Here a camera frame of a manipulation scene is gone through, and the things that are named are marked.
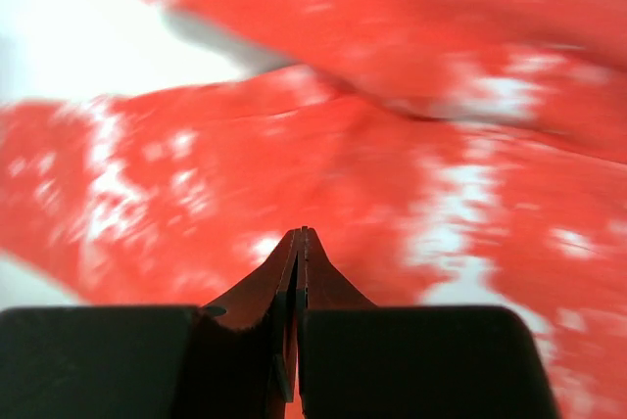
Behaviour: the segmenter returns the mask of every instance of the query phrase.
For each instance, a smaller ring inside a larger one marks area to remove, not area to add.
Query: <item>white surface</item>
[[[160,0],[0,0],[0,105],[137,95],[284,64],[214,26],[168,13]],[[79,298],[0,253],[0,308],[68,303]]]

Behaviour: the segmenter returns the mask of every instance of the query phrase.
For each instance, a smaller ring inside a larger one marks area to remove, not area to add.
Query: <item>red fabric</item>
[[[623,0],[169,1],[313,68],[3,110],[4,248],[202,303],[307,224],[377,303],[515,309],[566,419],[625,417]]]

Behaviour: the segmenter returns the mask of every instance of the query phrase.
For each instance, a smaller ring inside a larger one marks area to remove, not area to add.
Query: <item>black metal tool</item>
[[[529,331],[492,306],[375,306],[312,229],[206,306],[0,314],[0,417],[555,419]]]

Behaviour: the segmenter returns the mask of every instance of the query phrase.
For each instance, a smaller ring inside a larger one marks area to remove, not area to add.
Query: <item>red plastic sheet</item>
[[[307,224],[376,303],[513,308],[565,418],[625,417],[624,0],[168,1],[302,64],[0,111],[5,249],[203,303]]]

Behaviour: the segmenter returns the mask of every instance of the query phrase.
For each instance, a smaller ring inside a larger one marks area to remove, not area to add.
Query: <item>red cloth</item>
[[[626,416],[624,0],[169,1],[303,65],[2,110],[5,249],[203,303],[307,224],[376,303],[515,309],[566,419]]]

